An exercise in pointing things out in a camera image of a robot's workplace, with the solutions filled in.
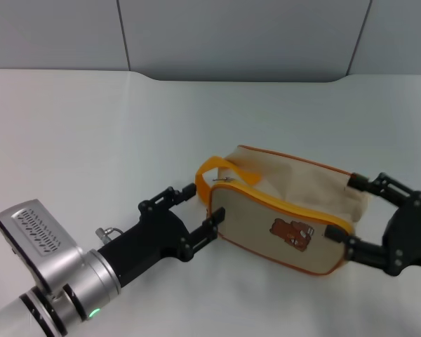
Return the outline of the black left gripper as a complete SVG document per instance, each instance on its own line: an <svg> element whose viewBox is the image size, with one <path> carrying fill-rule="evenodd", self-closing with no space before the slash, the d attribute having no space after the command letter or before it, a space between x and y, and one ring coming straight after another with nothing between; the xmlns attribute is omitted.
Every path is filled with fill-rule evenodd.
<svg viewBox="0 0 421 337"><path fill-rule="evenodd" d="M194 183L181 190L168 187L145 201L145 211L136 225L98 250L118 279L136 279L164 258L188 262L217 239L218 226L225 219L223 207L213 212L191 233L171 211L171 208L195 195Z"/></svg>

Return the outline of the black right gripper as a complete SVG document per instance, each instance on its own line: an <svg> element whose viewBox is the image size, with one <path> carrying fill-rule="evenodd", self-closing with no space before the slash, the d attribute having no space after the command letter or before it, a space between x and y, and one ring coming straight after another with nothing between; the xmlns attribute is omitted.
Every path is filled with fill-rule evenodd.
<svg viewBox="0 0 421 337"><path fill-rule="evenodd" d="M387 223L383 247L348 235L333 225L325 229L324 237L345 246L345 260L374 267L390 276L398 276L409 266L421 267L421 191L413 192L386 173L374 180L353 173L348 186L399 206Z"/></svg>

